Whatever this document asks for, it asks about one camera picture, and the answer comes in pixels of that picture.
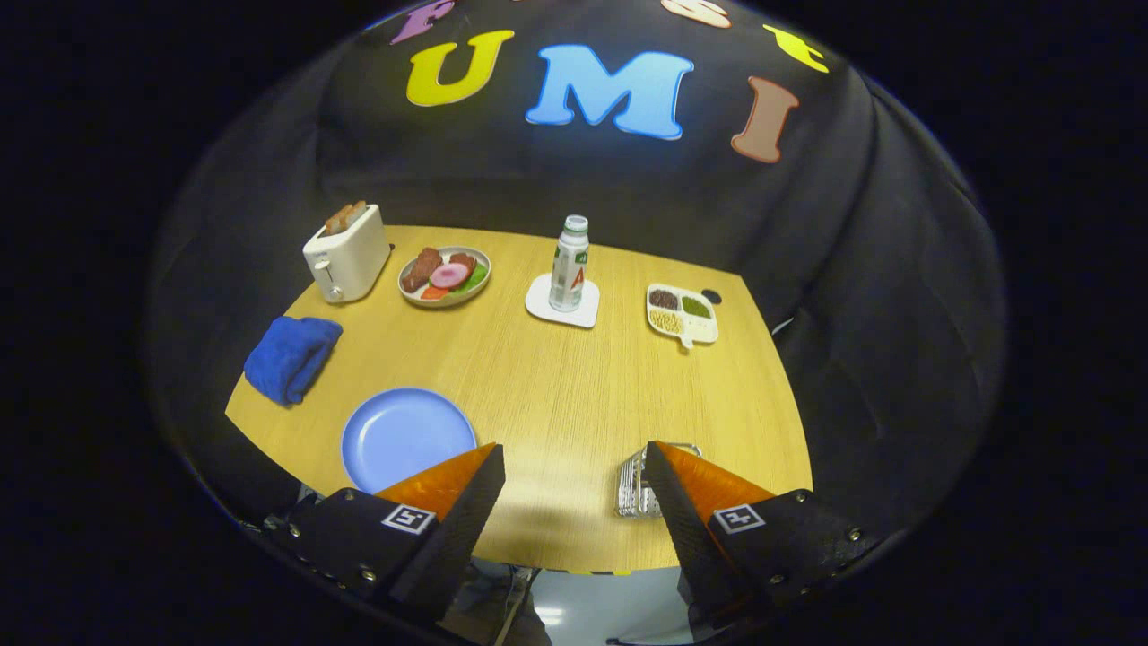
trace toaster lever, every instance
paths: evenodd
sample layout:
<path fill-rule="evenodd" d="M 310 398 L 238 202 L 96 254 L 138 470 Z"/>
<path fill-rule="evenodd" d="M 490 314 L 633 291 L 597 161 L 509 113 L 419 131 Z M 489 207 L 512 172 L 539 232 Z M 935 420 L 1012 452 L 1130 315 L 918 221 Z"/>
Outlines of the toaster lever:
<path fill-rule="evenodd" d="M 316 268 L 316 271 L 326 271 L 327 272 L 327 280 L 329 280 L 332 282 L 335 281 L 335 279 L 331 277 L 331 260 L 329 259 L 324 258 L 324 259 L 320 259 L 319 262 L 316 262 L 315 263 L 315 268 Z"/>

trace wooden table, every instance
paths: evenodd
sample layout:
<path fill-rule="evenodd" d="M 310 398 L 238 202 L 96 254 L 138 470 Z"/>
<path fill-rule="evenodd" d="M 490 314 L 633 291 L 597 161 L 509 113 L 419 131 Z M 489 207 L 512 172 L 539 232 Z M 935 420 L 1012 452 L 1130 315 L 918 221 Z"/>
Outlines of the wooden table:
<path fill-rule="evenodd" d="M 695 444 L 707 460 L 773 492 L 812 489 L 797 405 L 742 278 L 594 244 L 592 233 L 587 277 L 602 302 L 597 325 L 585 330 L 526 310 L 530 281 L 550 271 L 554 239 L 387 226 L 395 249 L 366 297 L 329 304 L 312 283 L 286 311 L 343 327 L 303 403 L 281 408 L 240 376 L 227 417 L 284 469 L 328 496 L 352 487 L 340 438 L 359 404 L 400 387 L 440 392 L 466 414 L 480 445 L 504 445 L 506 484 L 474 555 L 548 569 L 677 565 L 661 519 L 615 512 L 619 469 L 651 439 Z M 483 291 L 447 309 L 404 299 L 396 280 L 406 260 L 425 246 L 448 244 L 490 257 Z M 687 352 L 654 333 L 645 290 L 656 281 L 718 290 L 718 342 Z"/>

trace letter m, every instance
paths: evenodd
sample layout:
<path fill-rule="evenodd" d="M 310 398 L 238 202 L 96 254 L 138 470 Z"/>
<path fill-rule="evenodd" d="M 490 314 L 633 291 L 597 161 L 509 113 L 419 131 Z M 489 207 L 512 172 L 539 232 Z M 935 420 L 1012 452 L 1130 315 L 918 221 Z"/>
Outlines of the letter m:
<path fill-rule="evenodd" d="M 585 45 L 554 45 L 538 52 L 548 62 L 538 104 L 526 112 L 526 120 L 544 125 L 566 125 L 574 110 L 566 107 L 574 94 L 590 125 L 598 125 L 622 99 L 626 109 L 614 117 L 623 132 L 675 140 L 682 126 L 674 120 L 677 87 L 693 62 L 662 52 L 642 52 L 611 75 Z"/>

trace wire basket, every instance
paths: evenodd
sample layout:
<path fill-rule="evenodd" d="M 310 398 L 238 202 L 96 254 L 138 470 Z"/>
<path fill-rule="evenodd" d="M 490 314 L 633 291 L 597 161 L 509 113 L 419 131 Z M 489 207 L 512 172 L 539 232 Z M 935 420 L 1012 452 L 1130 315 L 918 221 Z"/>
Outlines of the wire basket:
<path fill-rule="evenodd" d="M 680 442 L 667 443 L 692 452 L 701 458 L 701 450 L 692 444 Z M 645 451 L 635 453 L 622 464 L 621 477 L 618 482 L 618 515 L 626 519 L 660 519 L 661 507 L 654 497 L 650 483 L 645 480 Z"/>

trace beans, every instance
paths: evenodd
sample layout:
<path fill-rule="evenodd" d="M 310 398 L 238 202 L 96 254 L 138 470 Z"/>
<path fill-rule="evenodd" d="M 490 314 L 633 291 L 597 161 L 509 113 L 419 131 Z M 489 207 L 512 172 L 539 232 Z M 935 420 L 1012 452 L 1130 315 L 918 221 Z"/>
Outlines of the beans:
<path fill-rule="evenodd" d="M 682 333 L 682 319 L 674 312 L 651 309 L 650 320 L 656 328 L 660 328 L 672 335 L 680 335 Z"/>
<path fill-rule="evenodd" d="M 677 296 L 666 289 L 654 289 L 650 291 L 650 304 L 665 306 L 666 309 L 677 309 Z"/>
<path fill-rule="evenodd" d="M 709 308 L 690 296 L 682 296 L 682 309 L 684 309 L 687 313 L 709 318 Z"/>

